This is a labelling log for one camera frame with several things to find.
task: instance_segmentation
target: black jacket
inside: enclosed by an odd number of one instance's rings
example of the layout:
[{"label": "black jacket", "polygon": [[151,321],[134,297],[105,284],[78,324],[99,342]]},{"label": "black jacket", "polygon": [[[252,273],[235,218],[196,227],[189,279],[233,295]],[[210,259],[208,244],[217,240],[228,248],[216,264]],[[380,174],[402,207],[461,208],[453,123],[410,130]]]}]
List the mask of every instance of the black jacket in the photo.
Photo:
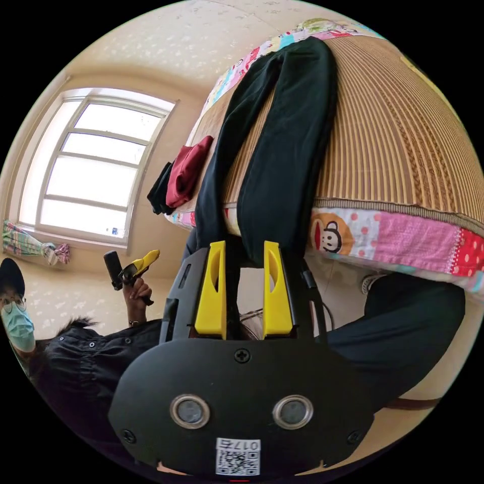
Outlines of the black jacket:
[{"label": "black jacket", "polygon": [[32,383],[79,437],[120,465],[150,479],[166,474],[136,464],[107,414],[123,372],[159,342],[161,320],[101,336],[87,319],[71,321],[30,364]]}]

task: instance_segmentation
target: window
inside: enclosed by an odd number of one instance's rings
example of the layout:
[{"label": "window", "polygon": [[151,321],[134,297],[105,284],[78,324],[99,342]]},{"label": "window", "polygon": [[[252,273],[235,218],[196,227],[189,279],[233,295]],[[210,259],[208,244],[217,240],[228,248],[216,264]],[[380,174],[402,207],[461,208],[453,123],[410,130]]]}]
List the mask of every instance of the window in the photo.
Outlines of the window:
[{"label": "window", "polygon": [[26,229],[125,245],[141,175],[173,103],[117,89],[63,93],[22,180]]}]

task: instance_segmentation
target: eyeglasses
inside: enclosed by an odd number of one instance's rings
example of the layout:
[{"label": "eyeglasses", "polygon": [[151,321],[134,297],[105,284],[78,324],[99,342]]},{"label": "eyeglasses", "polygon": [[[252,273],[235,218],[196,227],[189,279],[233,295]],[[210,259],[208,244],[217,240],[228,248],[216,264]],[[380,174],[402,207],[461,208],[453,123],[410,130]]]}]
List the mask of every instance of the eyeglasses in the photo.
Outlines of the eyeglasses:
[{"label": "eyeglasses", "polygon": [[7,314],[10,314],[12,312],[14,304],[16,304],[22,312],[27,309],[27,300],[24,297],[16,297],[13,300],[2,298],[0,299],[0,303],[3,306],[2,309],[4,309]]}]

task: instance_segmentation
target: qr code label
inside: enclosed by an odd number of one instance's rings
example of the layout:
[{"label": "qr code label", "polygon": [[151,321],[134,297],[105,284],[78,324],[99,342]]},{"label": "qr code label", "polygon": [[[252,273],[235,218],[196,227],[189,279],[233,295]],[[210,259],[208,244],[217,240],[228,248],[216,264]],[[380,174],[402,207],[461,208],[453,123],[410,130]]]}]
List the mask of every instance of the qr code label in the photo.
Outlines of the qr code label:
[{"label": "qr code label", "polygon": [[217,475],[260,475],[261,441],[217,439]]}]

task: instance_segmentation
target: robot device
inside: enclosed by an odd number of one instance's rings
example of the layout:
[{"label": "robot device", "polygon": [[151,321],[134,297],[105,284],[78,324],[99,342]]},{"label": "robot device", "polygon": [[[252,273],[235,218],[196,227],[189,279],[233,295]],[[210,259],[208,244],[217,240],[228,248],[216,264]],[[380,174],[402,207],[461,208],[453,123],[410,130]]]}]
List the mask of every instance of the robot device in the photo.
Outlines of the robot device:
[{"label": "robot device", "polygon": [[265,242],[264,338],[230,339],[225,244],[184,260],[159,345],[119,382],[112,427],[136,460],[211,481],[262,482],[341,462],[373,413],[355,371],[327,345],[311,272]]}]

